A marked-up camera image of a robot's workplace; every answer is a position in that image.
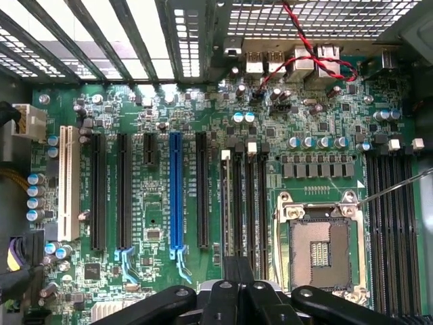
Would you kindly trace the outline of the RAM slot black latches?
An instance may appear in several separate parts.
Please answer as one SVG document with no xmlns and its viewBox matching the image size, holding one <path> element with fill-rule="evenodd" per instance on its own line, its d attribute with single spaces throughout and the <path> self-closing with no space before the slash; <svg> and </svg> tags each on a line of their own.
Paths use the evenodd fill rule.
<svg viewBox="0 0 433 325">
<path fill-rule="evenodd" d="M 373 145 L 365 153 L 367 172 L 367 193 L 369 212 L 369 233 L 371 240 L 372 280 L 375 310 L 387 314 L 386 302 L 386 270 L 384 267 L 384 252 L 382 248 L 382 217 L 380 199 L 373 195 L 379 190 L 377 174 L 377 156 Z"/>
<path fill-rule="evenodd" d="M 404 187 L 393 191 L 393 203 L 395 214 L 395 236 L 396 236 L 396 262 L 397 262 L 397 284 L 398 284 L 398 315 L 406 315 L 411 309 L 409 302 L 409 270 L 407 267 L 407 241 L 405 234 L 405 199 Z"/>
<path fill-rule="evenodd" d="M 242 256 L 243 240 L 242 240 L 242 157 L 244 153 L 244 145 L 240 142 L 236 143 L 233 157 L 233 215 L 234 215 L 234 254 Z"/>
<path fill-rule="evenodd" d="M 269 277 L 268 254 L 268 215 L 267 215 L 267 166 L 270 153 L 270 145 L 263 142 L 257 162 L 258 179 L 258 220 L 259 220 L 259 257 L 260 278 L 267 280 Z"/>
</svg>

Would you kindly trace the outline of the RAM slot white latches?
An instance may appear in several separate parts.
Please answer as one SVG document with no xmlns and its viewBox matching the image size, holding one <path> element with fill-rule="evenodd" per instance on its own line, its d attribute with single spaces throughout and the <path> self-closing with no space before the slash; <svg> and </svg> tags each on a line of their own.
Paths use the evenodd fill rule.
<svg viewBox="0 0 433 325">
<path fill-rule="evenodd" d="M 410 296 L 411 296 L 411 314 L 415 316 L 421 315 L 421 293 L 419 288 L 419 263 L 417 251 L 417 227 L 415 213 L 415 197 L 414 197 L 414 182 L 406 186 L 406 203 L 407 203 L 407 235 L 409 243 L 409 252 L 407 253 L 409 261 L 410 275 Z"/>
<path fill-rule="evenodd" d="M 254 163 L 257 154 L 257 143 L 249 141 L 245 156 L 245 185 L 246 185 L 246 237 L 247 256 L 254 271 L 255 255 L 255 198 L 254 198 Z"/>
<path fill-rule="evenodd" d="M 380 172 L 380 189 L 388 189 L 392 183 L 389 172 L 389 155 L 378 156 L 378 171 Z M 396 285 L 396 264 L 394 259 L 394 228 L 393 228 L 393 202 L 391 192 L 381 196 L 382 230 L 384 232 L 384 252 L 386 262 L 386 292 L 387 308 L 390 316 L 398 314 L 398 288 Z"/>
<path fill-rule="evenodd" d="M 221 191 L 221 224 L 222 244 L 224 256 L 233 254 L 233 224 L 231 220 L 231 151 L 221 151 L 221 172 L 220 172 L 220 191 Z"/>
</svg>

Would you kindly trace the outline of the CPU socket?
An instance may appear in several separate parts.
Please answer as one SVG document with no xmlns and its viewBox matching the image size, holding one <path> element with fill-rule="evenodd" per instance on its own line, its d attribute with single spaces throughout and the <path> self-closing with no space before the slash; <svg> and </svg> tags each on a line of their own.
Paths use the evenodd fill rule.
<svg viewBox="0 0 433 325">
<path fill-rule="evenodd" d="M 364 218 L 353 190 L 338 202 L 295 202 L 281 192 L 272 243 L 274 277 L 283 291 L 309 285 L 368 305 Z"/>
</svg>

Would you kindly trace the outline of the silver chipset heat sink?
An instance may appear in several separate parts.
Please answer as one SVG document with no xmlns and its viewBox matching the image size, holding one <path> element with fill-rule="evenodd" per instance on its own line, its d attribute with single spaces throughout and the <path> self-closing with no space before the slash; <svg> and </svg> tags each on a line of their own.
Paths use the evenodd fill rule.
<svg viewBox="0 0 433 325">
<path fill-rule="evenodd" d="M 91 323 L 135 304 L 137 300 L 96 302 L 91 308 Z"/>
</svg>

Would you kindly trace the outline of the long black expansion slot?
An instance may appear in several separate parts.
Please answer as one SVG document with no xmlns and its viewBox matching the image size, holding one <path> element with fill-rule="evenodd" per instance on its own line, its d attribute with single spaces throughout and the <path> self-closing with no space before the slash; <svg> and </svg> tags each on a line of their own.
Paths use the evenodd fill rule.
<svg viewBox="0 0 433 325">
<path fill-rule="evenodd" d="M 101 133 L 91 136 L 90 149 L 90 241 L 92 251 L 106 247 L 106 194 L 107 164 L 106 137 Z"/>
<path fill-rule="evenodd" d="M 197 198 L 197 245 L 209 247 L 209 184 L 208 142 L 205 131 L 196 133 L 196 198 Z"/>
<path fill-rule="evenodd" d="M 116 248 L 120 251 L 122 275 L 126 281 L 137 284 L 130 271 L 131 256 L 135 251 L 132 245 L 132 148 L 131 137 L 119 133 L 116 163 Z"/>
</svg>

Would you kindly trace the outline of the green motherboard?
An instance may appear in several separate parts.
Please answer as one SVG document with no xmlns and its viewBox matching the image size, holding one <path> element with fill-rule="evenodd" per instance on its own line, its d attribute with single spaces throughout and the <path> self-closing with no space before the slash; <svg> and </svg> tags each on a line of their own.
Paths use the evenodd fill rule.
<svg viewBox="0 0 433 325">
<path fill-rule="evenodd" d="M 257 162 L 267 142 L 268 280 L 273 270 L 273 215 L 278 195 L 287 191 L 295 202 L 338 202 L 347 190 L 359 201 L 368 197 L 365 153 L 371 144 L 389 155 L 392 186 L 416 175 L 423 140 L 416 137 L 407 114 L 408 85 L 402 78 L 338 83 L 325 90 L 301 84 L 271 83 L 255 101 L 256 83 L 223 81 L 218 87 L 182 89 L 163 85 L 136 91 L 122 85 L 104 87 L 45 87 L 33 93 L 32 103 L 47 113 L 47 140 L 32 147 L 29 177 L 32 198 L 28 219 L 45 233 L 47 288 L 37 307 L 48 312 L 48 325 L 91 325 L 96 302 L 137 300 L 173 285 L 194 289 L 223 277 L 224 247 L 221 224 L 221 151 L 231 151 L 231 220 L 233 215 L 233 157 L 236 143 L 242 157 L 242 256 L 247 256 L 245 156 L 249 141 L 257 143 L 254 163 L 255 255 L 253 274 L 260 278 Z M 79 237 L 58 239 L 58 181 L 60 127 L 79 132 L 81 148 Z M 183 136 L 184 260 L 192 283 L 179 276 L 170 259 L 169 144 L 171 132 Z M 197 245 L 196 133 L 208 142 L 209 247 Z M 92 251 L 90 241 L 91 136 L 106 137 L 106 247 Z M 122 275 L 116 248 L 117 135 L 127 133 L 132 148 L 132 245 L 130 273 Z M 143 134 L 155 133 L 157 163 L 143 163 Z M 417 227 L 421 315 L 395 317 L 408 325 L 433 325 L 426 298 L 422 238 L 418 230 L 419 187 L 413 184 Z M 368 204 L 360 206 L 365 226 L 369 303 L 375 310 Z"/>
</svg>

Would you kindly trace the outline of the blue expansion slot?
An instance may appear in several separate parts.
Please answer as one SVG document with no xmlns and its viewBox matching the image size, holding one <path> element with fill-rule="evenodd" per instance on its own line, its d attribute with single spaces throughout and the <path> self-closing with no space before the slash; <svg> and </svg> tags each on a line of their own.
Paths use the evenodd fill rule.
<svg viewBox="0 0 433 325">
<path fill-rule="evenodd" d="M 183 136 L 176 131 L 168 137 L 169 144 L 169 204 L 170 204 L 170 259 L 175 261 L 179 276 L 191 284 L 186 270 L 183 240 Z"/>
</svg>

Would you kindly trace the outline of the short black expansion slot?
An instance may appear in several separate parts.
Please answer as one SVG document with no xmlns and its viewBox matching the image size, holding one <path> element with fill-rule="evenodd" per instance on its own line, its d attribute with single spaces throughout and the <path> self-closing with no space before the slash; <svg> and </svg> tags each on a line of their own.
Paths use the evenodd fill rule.
<svg viewBox="0 0 433 325">
<path fill-rule="evenodd" d="M 157 163 L 157 139 L 155 133 L 143 134 L 143 163 L 147 167 L 154 167 Z"/>
</svg>

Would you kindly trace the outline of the thin locking lever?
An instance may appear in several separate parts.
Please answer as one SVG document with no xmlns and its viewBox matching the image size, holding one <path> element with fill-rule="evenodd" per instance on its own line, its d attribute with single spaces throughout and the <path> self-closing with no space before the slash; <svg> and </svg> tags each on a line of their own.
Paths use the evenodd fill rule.
<svg viewBox="0 0 433 325">
<path fill-rule="evenodd" d="M 422 173 L 420 173 L 420 174 L 418 174 L 416 176 L 410 177 L 409 179 L 401 181 L 401 182 L 399 182 L 399 183 L 397 183 L 397 184 L 395 184 L 393 186 L 390 186 L 389 188 L 386 188 L 385 190 L 382 190 L 382 191 L 380 191 L 380 192 L 378 192 L 376 194 L 372 194 L 371 196 L 368 196 L 367 198 L 359 201 L 357 205 L 358 206 L 362 206 L 364 204 L 367 204 L 367 203 L 369 203 L 369 202 L 371 202 L 371 201 L 373 201 L 373 200 L 375 200 L 377 198 L 380 198 L 381 196 L 384 196 L 385 194 L 389 194 L 389 193 L 391 193 L 391 192 L 393 192 L 395 190 L 398 190 L 398 189 L 400 189 L 402 187 L 411 185 L 412 183 L 414 183 L 416 181 L 419 181 L 420 179 L 425 178 L 425 177 L 427 177 L 427 176 L 429 176 L 431 174 L 433 174 L 433 168 L 428 169 L 428 170 L 426 170 L 426 171 L 424 171 L 424 172 L 422 172 Z"/>
</svg>

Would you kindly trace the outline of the white expansion slot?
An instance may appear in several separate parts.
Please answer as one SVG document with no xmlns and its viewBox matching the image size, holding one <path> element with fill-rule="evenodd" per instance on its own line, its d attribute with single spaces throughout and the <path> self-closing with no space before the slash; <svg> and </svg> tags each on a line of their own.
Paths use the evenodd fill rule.
<svg viewBox="0 0 433 325">
<path fill-rule="evenodd" d="M 78 129 L 62 125 L 59 138 L 58 239 L 70 242 L 79 237 L 81 211 Z"/>
</svg>

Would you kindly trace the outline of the black power connector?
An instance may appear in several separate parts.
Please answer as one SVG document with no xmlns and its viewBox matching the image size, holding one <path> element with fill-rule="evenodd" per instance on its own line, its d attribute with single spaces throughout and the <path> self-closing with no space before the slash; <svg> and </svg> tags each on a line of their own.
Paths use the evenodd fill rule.
<svg viewBox="0 0 433 325">
<path fill-rule="evenodd" d="M 44 255 L 44 243 L 43 230 L 7 237 L 0 242 L 0 265 L 5 272 L 38 266 Z"/>
</svg>

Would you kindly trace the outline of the silver rear port block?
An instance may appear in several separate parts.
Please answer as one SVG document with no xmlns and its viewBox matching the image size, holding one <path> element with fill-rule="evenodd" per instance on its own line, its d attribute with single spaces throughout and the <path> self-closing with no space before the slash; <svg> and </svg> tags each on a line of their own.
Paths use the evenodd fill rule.
<svg viewBox="0 0 433 325">
<path fill-rule="evenodd" d="M 337 45 L 332 44 L 321 44 L 316 48 L 318 58 L 329 58 L 329 59 L 339 59 L 340 58 L 340 48 Z M 325 67 L 332 72 L 339 74 L 340 65 L 335 62 L 322 61 Z"/>
<path fill-rule="evenodd" d="M 264 72 L 263 53 L 259 51 L 249 51 L 246 53 L 246 72 L 261 76 Z"/>
<path fill-rule="evenodd" d="M 297 58 L 297 60 L 290 63 L 286 68 L 287 75 L 285 77 L 285 81 L 287 83 L 299 83 L 314 71 L 314 61 L 311 59 L 298 59 L 299 57 L 310 56 L 310 53 L 303 46 L 297 45 L 293 48 L 292 57 Z"/>
<path fill-rule="evenodd" d="M 269 74 L 275 72 L 282 64 L 286 62 L 284 52 L 281 51 L 268 51 L 267 64 Z"/>
</svg>

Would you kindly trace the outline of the small silver rear port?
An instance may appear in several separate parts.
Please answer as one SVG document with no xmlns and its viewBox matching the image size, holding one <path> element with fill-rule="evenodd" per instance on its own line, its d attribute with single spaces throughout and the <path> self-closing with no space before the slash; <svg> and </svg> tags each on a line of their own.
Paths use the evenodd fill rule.
<svg viewBox="0 0 433 325">
<path fill-rule="evenodd" d="M 242 55 L 242 37 L 225 37 L 223 42 L 223 55 L 228 58 L 238 58 Z"/>
<path fill-rule="evenodd" d="M 396 52 L 391 49 L 382 50 L 382 68 L 386 70 L 394 70 L 398 66 Z"/>
</svg>

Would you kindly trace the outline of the white power connector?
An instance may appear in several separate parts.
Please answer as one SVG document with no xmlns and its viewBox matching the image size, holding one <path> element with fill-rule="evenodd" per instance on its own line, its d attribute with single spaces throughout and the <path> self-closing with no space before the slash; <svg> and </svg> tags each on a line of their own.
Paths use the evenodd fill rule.
<svg viewBox="0 0 433 325">
<path fill-rule="evenodd" d="M 20 113 L 18 122 L 12 121 L 12 135 L 45 143 L 47 138 L 47 113 L 30 104 L 13 104 Z"/>
</svg>

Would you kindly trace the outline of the open PC case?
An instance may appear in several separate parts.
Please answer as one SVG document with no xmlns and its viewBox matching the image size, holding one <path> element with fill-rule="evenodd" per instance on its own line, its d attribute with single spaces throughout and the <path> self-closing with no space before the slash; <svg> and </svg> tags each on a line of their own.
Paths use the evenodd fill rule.
<svg viewBox="0 0 433 325">
<path fill-rule="evenodd" d="M 242 55 L 223 55 L 225 37 L 242 37 Z M 337 45 L 339 59 L 318 58 L 321 44 Z M 315 68 L 287 83 L 293 48 L 303 46 Z M 398 66 L 382 68 L 382 50 Z M 246 72 L 246 53 L 263 53 L 261 76 Z M 286 62 L 269 74 L 268 51 Z M 322 61 L 340 65 L 340 73 Z M 223 81 L 256 83 L 255 101 L 271 83 L 325 90 L 357 81 L 402 78 L 407 114 L 423 140 L 418 174 L 433 168 L 433 0 L 0 0 L 0 242 L 32 228 L 32 147 L 12 135 L 20 113 L 45 87 L 122 85 L 136 91 L 176 85 L 218 87 Z M 422 258 L 428 311 L 433 316 L 433 174 L 419 187 Z M 47 288 L 47 262 L 22 292 L 0 297 L 0 325 L 48 325 L 37 307 Z"/>
</svg>

